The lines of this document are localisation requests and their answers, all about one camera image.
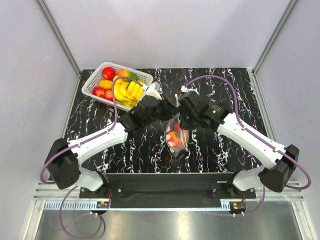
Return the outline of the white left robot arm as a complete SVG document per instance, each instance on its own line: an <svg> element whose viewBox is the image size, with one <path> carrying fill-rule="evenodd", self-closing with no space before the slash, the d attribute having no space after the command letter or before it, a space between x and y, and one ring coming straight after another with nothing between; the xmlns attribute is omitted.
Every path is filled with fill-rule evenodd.
<svg viewBox="0 0 320 240"><path fill-rule="evenodd" d="M136 131L157 121L168 121L179 113L165 97L144 96L126 114L116 118L115 123L85 137L66 141L55 140L44 162L60 190L79 186L90 190L97 198L108 193L102 175L82 167L82 163L99 152L127 141Z"/></svg>

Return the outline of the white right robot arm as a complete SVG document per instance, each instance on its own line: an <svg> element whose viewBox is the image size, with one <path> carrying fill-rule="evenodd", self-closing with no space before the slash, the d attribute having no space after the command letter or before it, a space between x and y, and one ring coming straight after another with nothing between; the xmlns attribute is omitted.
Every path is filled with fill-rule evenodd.
<svg viewBox="0 0 320 240"><path fill-rule="evenodd" d="M245 150L253 154L261 166L236 172L227 185L228 195L239 198L251 188L266 187L280 193L285 188L296 169L294 161L299 156L299 149L293 144L285 147L258 132L229 107L220 102L208 100L190 90L177 102L180 111L180 128L193 130L203 128L228 137Z"/></svg>

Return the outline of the clear dotted zip top bag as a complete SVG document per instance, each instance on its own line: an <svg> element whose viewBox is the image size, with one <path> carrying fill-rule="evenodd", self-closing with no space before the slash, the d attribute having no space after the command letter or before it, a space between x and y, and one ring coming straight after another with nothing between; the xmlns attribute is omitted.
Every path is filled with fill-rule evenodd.
<svg viewBox="0 0 320 240"><path fill-rule="evenodd" d="M171 118L165 128L165 142L173 158L182 150L188 150L189 131L181 129L181 114L177 113Z"/></svg>

